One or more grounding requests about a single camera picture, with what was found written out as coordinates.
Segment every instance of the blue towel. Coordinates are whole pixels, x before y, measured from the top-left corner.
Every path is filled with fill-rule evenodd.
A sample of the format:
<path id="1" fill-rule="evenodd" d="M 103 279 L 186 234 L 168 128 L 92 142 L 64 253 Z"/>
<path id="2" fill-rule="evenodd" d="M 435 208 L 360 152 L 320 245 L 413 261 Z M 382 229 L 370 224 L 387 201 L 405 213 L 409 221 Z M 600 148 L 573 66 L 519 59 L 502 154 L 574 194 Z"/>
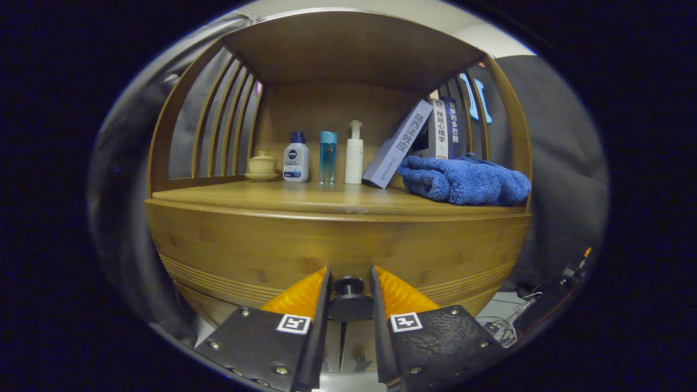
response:
<path id="1" fill-rule="evenodd" d="M 514 206 L 530 193 L 525 174 L 473 158 L 408 156 L 397 169 L 409 191 L 437 202 Z"/>

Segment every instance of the label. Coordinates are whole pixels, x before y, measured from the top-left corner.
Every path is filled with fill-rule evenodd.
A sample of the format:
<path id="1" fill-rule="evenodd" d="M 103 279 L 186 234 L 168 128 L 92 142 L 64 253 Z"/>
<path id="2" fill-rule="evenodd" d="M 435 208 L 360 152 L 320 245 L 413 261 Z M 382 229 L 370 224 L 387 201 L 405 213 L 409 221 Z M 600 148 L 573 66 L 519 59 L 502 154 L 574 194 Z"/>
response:
<path id="1" fill-rule="evenodd" d="M 276 327 L 276 331 L 305 335 L 309 330 L 310 321 L 311 319 L 306 316 L 285 314 Z"/>
<path id="2" fill-rule="evenodd" d="M 300 170 L 300 166 L 297 166 L 297 163 L 293 162 L 294 165 L 296 166 L 290 166 L 290 165 L 285 165 L 283 166 L 283 177 L 299 177 L 302 175 L 302 171 Z"/>
<path id="3" fill-rule="evenodd" d="M 391 315 L 390 320 L 392 321 L 392 332 L 404 332 L 404 331 L 414 331 L 416 329 L 421 329 L 421 320 L 416 312 L 405 313 L 403 315 Z"/>

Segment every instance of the shelf surface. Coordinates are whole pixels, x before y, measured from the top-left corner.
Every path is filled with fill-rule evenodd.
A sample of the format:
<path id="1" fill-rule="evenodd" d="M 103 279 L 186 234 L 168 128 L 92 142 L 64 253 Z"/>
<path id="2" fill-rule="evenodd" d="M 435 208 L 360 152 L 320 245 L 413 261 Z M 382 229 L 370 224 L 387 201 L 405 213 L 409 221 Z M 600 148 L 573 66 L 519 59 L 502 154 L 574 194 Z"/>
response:
<path id="1" fill-rule="evenodd" d="M 234 209 L 355 215 L 508 215 L 523 207 L 455 206 L 413 195 L 401 188 L 359 184 L 237 181 L 154 192 L 153 199 Z"/>
<path id="2" fill-rule="evenodd" d="M 484 53 L 421 24 L 322 8 L 276 15 L 223 38 L 263 83 L 334 80 L 430 93 Z"/>

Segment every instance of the book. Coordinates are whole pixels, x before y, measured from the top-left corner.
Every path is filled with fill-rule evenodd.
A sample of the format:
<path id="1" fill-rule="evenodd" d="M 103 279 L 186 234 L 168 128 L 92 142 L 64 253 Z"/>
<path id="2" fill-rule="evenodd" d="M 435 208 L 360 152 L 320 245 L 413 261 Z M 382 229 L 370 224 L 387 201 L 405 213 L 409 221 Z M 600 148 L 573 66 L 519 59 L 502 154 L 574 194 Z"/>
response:
<path id="1" fill-rule="evenodd" d="M 399 124 L 392 137 L 376 151 L 375 156 L 363 172 L 364 182 L 372 183 L 383 189 L 387 187 L 431 112 L 433 112 L 433 106 L 425 100 L 420 100 Z"/>
<path id="2" fill-rule="evenodd" d="M 462 155 L 464 134 L 461 131 L 455 100 L 451 97 L 431 99 L 433 112 L 427 126 L 417 136 L 413 155 L 421 158 L 457 159 Z"/>

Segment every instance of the book cover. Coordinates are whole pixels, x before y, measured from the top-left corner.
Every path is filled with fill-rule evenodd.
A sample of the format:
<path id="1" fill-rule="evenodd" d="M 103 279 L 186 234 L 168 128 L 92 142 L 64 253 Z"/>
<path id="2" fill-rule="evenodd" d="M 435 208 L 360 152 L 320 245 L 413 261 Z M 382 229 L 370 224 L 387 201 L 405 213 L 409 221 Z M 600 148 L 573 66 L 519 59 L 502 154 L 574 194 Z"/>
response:
<path id="1" fill-rule="evenodd" d="M 414 143 L 421 128 L 427 122 L 433 106 L 425 100 L 411 110 L 409 115 L 399 124 L 396 133 L 386 140 L 376 151 L 375 156 L 363 173 L 363 179 L 380 188 L 387 187 L 397 167 Z"/>

